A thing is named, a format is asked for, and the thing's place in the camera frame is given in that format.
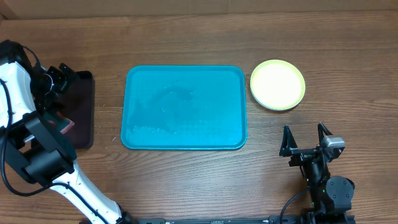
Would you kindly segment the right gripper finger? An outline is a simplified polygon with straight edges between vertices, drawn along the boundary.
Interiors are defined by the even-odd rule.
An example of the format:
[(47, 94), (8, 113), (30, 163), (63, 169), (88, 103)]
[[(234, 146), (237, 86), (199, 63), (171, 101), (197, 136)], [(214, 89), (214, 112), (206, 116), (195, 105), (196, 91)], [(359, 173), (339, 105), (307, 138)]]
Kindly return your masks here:
[(318, 139), (319, 139), (319, 147), (328, 147), (330, 145), (330, 137), (332, 133), (326, 128), (323, 123), (319, 123), (318, 126)]
[(279, 156), (282, 157), (292, 156), (297, 150), (298, 146), (297, 143), (295, 142), (292, 132), (289, 126), (285, 125)]

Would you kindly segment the green and red sponge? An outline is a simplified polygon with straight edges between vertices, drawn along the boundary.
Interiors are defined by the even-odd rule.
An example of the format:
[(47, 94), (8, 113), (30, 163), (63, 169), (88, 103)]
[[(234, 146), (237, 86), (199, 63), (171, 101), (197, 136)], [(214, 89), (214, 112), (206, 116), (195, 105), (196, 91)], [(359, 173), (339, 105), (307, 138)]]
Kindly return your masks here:
[(61, 112), (56, 112), (56, 113), (50, 114), (50, 122), (62, 134), (67, 133), (75, 124), (72, 120), (65, 117), (63, 114), (61, 114)]

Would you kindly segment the yellow plate green rim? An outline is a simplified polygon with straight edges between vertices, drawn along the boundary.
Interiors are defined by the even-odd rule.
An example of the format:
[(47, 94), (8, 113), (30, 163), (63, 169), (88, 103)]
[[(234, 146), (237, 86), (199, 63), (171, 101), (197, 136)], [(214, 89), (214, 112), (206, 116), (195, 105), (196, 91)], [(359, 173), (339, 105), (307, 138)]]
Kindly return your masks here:
[(250, 90), (254, 99), (273, 111), (296, 107), (304, 98), (306, 84), (301, 71), (284, 60), (266, 60), (252, 72)]

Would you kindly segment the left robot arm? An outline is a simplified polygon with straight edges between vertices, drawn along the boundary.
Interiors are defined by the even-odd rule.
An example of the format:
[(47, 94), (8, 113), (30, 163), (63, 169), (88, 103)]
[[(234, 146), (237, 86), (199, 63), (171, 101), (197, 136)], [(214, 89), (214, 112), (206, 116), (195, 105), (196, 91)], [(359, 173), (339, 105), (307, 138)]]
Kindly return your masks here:
[(89, 71), (45, 68), (18, 42), (1, 42), (1, 169), (11, 167), (39, 190), (63, 195), (88, 223), (134, 223), (77, 162), (68, 133), (93, 143), (95, 83)]

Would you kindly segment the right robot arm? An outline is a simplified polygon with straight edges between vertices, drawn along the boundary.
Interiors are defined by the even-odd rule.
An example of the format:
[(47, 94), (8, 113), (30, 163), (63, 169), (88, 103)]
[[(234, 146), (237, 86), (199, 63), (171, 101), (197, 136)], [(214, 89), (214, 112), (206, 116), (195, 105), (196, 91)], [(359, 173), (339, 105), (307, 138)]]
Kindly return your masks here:
[[(307, 188), (286, 202), (277, 219), (279, 223), (355, 223), (351, 210), (351, 200), (355, 184), (342, 176), (332, 176), (327, 164), (339, 158), (345, 149), (345, 141), (333, 135), (323, 123), (319, 123), (319, 143), (314, 148), (299, 149), (290, 128), (284, 126), (279, 155), (289, 157), (289, 166), (299, 167)], [(298, 197), (310, 194), (312, 207), (303, 209), (300, 215), (286, 216), (287, 207)]]

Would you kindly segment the black rectangular tray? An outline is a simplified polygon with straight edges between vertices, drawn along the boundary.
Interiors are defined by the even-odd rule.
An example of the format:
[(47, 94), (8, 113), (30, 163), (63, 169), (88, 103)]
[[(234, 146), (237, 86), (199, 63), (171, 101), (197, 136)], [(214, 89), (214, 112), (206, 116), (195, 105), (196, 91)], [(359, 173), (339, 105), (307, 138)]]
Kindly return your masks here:
[(75, 149), (88, 149), (93, 145), (95, 81), (89, 71), (80, 71), (77, 75), (67, 92), (59, 95), (53, 110), (44, 114), (44, 119), (50, 122), (50, 114), (61, 112), (75, 123), (63, 135)]

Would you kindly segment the teal plastic serving tray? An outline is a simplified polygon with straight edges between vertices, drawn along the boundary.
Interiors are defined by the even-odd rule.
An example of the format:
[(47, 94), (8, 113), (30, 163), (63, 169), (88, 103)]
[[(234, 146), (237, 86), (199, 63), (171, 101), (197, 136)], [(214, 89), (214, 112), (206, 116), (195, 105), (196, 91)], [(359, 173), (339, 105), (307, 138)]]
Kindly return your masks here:
[(237, 150), (248, 138), (243, 71), (139, 65), (128, 71), (121, 142), (143, 150)]

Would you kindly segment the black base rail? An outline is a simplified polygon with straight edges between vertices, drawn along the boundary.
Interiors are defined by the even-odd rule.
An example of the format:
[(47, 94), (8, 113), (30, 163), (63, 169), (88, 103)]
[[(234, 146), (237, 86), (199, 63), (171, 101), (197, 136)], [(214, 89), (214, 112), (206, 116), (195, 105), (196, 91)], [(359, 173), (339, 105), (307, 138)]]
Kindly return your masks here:
[(115, 223), (133, 224), (302, 224), (310, 223), (300, 215), (284, 215), (280, 221), (279, 215), (271, 215), (268, 218), (233, 218), (233, 219), (184, 219), (184, 220), (165, 220), (164, 218), (141, 218), (135, 219), (128, 217), (127, 220), (120, 218)]

